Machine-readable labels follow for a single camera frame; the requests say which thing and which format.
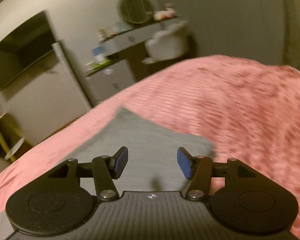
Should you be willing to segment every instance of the metal screw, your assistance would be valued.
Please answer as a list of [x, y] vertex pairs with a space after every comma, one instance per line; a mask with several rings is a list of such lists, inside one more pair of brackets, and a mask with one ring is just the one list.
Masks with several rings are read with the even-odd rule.
[[101, 191], [100, 193], [100, 196], [103, 197], [103, 198], [112, 198], [116, 195], [116, 192], [114, 192], [113, 190], [103, 190]]
[[203, 195], [204, 195], [203, 192], [197, 189], [188, 192], [188, 196], [193, 199], [201, 198], [203, 197]]

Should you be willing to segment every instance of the chair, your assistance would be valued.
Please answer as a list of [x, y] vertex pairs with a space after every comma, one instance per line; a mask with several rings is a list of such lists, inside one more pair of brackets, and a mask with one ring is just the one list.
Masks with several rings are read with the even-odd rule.
[[189, 52], [187, 21], [173, 23], [166, 30], [158, 31], [152, 39], [146, 41], [145, 47], [149, 58], [144, 64], [152, 64], [179, 58]]

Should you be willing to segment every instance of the bed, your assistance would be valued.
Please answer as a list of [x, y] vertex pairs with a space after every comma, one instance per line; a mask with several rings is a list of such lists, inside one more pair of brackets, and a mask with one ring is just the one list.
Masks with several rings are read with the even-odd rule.
[[[291, 191], [299, 214], [300, 72], [252, 60], [211, 56], [175, 64], [104, 101], [0, 173], [0, 213], [9, 196], [100, 132], [124, 106], [140, 117], [216, 146]], [[220, 180], [212, 181], [214, 190]]]

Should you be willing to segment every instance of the wrinkled fabric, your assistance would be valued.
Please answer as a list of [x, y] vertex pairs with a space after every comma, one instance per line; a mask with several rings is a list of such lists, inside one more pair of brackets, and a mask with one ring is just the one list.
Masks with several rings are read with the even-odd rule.
[[[175, 64], [31, 149], [0, 173], [0, 212], [11, 194], [101, 131], [120, 106], [173, 131], [205, 137], [216, 145], [215, 161], [238, 158], [288, 189], [299, 202], [292, 233], [300, 238], [300, 72], [225, 56]], [[221, 186], [213, 179], [214, 189]]]

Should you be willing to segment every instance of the wooden leg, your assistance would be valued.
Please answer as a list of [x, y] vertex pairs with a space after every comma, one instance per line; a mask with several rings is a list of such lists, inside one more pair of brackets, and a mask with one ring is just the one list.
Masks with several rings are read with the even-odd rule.
[[[6, 143], [6, 141], [4, 140], [3, 136], [2, 136], [2, 133], [0, 132], [0, 145], [2, 147], [2, 149], [5, 151], [6, 154], [8, 154], [10, 152], [10, 149]], [[16, 158], [14, 156], [10, 156], [9, 159], [12, 161], [12, 162], [15, 162], [16, 161]]]

